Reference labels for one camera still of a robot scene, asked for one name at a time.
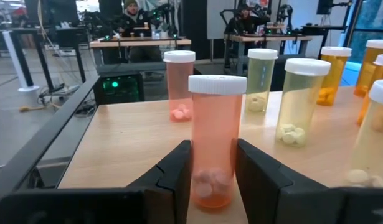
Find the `small pale yellow pill bottle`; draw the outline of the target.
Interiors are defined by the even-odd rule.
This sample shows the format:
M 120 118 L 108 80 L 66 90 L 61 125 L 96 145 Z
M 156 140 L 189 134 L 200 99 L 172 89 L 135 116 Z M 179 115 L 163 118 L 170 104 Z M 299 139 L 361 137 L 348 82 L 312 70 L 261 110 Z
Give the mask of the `small pale yellow pill bottle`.
M 274 65 L 277 58 L 277 50 L 248 50 L 249 63 L 247 74 L 247 90 L 245 96 L 246 112 L 266 112 Z
M 306 144 L 322 82 L 331 64 L 311 58 L 291 58 L 285 63 L 276 140 L 286 146 Z
M 346 182 L 383 188 L 383 79 L 376 80 L 369 92 L 369 104 L 352 150 Z

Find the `black computer tower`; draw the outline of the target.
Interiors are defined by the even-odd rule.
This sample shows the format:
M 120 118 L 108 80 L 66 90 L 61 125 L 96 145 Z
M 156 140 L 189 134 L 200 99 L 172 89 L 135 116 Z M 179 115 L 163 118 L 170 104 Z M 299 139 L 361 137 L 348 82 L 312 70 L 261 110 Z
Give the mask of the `black computer tower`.
M 99 73 L 93 87 L 97 105 L 145 101 L 143 77 L 140 73 Z

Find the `black monitor on arm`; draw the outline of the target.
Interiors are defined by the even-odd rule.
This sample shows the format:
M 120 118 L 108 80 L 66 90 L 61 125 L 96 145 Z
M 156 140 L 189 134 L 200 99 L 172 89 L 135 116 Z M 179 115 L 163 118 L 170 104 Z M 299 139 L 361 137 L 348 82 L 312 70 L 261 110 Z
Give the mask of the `black monitor on arm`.
M 333 7 L 333 0 L 318 0 L 317 15 L 330 15 Z

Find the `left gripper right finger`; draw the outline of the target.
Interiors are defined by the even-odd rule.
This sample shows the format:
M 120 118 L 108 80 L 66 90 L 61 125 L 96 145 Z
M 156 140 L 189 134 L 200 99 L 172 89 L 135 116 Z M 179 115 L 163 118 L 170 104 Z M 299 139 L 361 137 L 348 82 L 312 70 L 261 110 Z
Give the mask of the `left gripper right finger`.
M 383 224 L 383 188 L 326 187 L 243 139 L 235 173 L 249 224 Z

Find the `large orange pill bottle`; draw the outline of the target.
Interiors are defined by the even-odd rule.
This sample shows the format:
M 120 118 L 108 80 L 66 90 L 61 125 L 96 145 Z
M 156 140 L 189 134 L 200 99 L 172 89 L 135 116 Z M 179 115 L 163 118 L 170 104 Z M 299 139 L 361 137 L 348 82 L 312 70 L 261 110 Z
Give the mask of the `large orange pill bottle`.
M 368 40 L 366 43 L 366 52 L 354 90 L 356 96 L 365 97 L 368 92 L 376 67 L 374 61 L 379 54 L 383 54 L 383 39 Z

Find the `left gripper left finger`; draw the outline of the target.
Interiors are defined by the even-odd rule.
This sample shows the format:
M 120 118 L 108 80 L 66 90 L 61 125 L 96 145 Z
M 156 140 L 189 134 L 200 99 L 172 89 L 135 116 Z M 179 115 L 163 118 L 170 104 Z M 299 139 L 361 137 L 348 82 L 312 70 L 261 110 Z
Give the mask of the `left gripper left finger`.
M 191 142 L 126 187 L 23 190 L 0 199 L 0 224 L 186 224 Z

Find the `small pink pill bottle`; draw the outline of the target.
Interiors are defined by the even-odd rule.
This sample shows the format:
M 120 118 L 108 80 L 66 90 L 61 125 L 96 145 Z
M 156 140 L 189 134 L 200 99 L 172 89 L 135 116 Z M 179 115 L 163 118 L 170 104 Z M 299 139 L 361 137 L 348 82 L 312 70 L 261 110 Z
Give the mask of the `small pink pill bottle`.
M 199 207 L 232 201 L 242 99 L 247 79 L 231 75 L 191 75 L 191 198 Z
M 187 122 L 192 119 L 188 79 L 194 73 L 195 60 L 196 53 L 190 50 L 172 50 L 164 53 L 169 119 L 173 122 Z

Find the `person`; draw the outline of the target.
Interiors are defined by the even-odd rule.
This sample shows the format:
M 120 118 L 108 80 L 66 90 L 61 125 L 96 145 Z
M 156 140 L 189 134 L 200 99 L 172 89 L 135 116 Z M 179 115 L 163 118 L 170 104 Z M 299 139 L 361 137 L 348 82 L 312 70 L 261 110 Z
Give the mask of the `person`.
M 136 0 L 124 0 L 123 6 L 124 12 L 115 21 L 115 30 L 123 37 L 129 37 L 135 27 L 142 27 L 145 22 L 148 22 L 149 12 L 140 9 Z M 159 62 L 162 61 L 161 51 L 157 45 L 130 47 L 129 60 L 132 63 Z
M 226 25 L 224 34 L 254 34 L 256 33 L 258 26 L 270 22 L 270 16 L 268 14 L 252 16 L 251 10 L 252 8 L 247 4 L 239 5 L 233 18 L 231 18 Z

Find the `light wooden desk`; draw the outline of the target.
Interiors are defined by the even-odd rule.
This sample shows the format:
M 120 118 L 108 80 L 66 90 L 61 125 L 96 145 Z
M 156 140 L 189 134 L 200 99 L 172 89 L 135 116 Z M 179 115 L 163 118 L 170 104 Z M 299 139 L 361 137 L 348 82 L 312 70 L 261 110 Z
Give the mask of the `light wooden desk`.
M 300 46 L 297 51 L 297 55 L 305 55 L 308 42 L 313 40 L 312 36 L 309 35 L 263 35 L 258 36 L 254 34 L 247 35 L 235 35 L 235 34 L 225 34 L 224 35 L 224 44 L 225 44 L 225 53 L 224 53 L 224 73 L 227 75 L 236 74 L 243 75 L 244 67 L 248 64 L 247 56 L 244 55 L 245 44 L 249 42 L 261 42 L 262 47 L 265 48 L 268 42 L 280 42 L 279 55 L 284 54 L 286 41 L 296 41 L 300 42 Z M 238 49 L 236 52 L 236 62 L 232 62 L 232 59 L 229 57 L 230 53 L 230 44 L 238 43 Z
M 102 48 L 114 47 L 120 49 L 121 47 L 145 47 L 145 46 L 160 46 L 167 45 L 170 48 L 189 50 L 192 41 L 185 37 L 180 39 L 154 39 L 152 37 L 113 37 L 110 40 L 100 38 L 89 43 L 90 48 L 93 50 L 93 58 L 95 64 L 100 66 L 104 64 L 102 55 Z

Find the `wooden shelf black metal frame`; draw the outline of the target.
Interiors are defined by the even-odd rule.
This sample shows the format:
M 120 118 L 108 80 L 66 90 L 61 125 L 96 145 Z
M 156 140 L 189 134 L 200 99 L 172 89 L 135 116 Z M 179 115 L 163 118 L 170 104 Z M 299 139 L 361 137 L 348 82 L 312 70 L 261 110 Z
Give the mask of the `wooden shelf black metal frame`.
M 0 170 L 0 197 L 20 187 L 96 81 L 89 79 Z M 324 185 L 340 185 L 356 140 L 362 99 L 353 94 L 353 87 L 341 87 L 334 106 L 316 108 L 308 142 L 300 148 L 275 141 L 280 101 L 281 93 L 272 92 L 265 115 L 246 114 L 241 138 Z M 60 186 L 120 187 L 145 172 L 191 135 L 189 123 L 168 120 L 167 105 L 166 101 L 147 101 L 99 106 L 88 127 L 75 136 Z

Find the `black standing desk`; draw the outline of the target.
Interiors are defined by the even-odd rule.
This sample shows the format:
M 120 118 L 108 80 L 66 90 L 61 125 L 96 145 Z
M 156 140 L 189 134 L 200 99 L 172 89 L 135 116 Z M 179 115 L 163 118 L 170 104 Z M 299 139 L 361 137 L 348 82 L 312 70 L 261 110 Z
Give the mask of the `black standing desk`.
M 82 83 L 85 83 L 85 81 L 86 81 L 85 71 L 83 69 L 82 59 L 80 56 L 80 51 L 79 51 L 79 46 L 78 46 L 78 35 L 80 33 L 85 32 L 84 27 L 68 27 L 68 28 L 51 27 L 48 31 L 46 31 L 42 26 L 40 26 L 39 28 L 11 28 L 11 29 L 9 29 L 9 32 L 10 32 L 10 37 L 12 38 L 12 40 L 14 40 L 14 38 L 17 37 L 18 35 L 22 35 L 22 34 L 30 34 L 33 37 L 35 47 L 36 47 L 36 50 L 37 50 L 37 53 L 38 53 L 38 56 L 40 59 L 40 63 L 42 65 L 42 69 L 43 69 L 43 72 L 45 75 L 45 79 L 47 82 L 47 86 L 48 86 L 50 92 L 56 91 L 56 90 L 58 90 L 58 88 L 55 88 L 53 85 L 53 82 L 52 82 L 52 79 L 50 76 L 50 72 L 49 72 L 49 69 L 47 66 L 47 62 L 45 59 L 45 55 L 42 52 L 41 45 L 43 44 L 43 41 L 41 40 L 41 38 L 43 37 L 44 39 L 47 39 L 48 42 L 50 43 L 50 45 L 52 45 L 52 43 L 49 39 L 49 35 L 51 35 L 51 36 L 59 35 L 59 34 L 70 35 L 72 37 L 72 39 L 70 39 L 71 46 L 74 49 L 75 55 L 77 57 L 77 62 L 78 62 L 78 67 L 79 67 L 79 72 L 80 72 L 80 78 L 82 80 Z

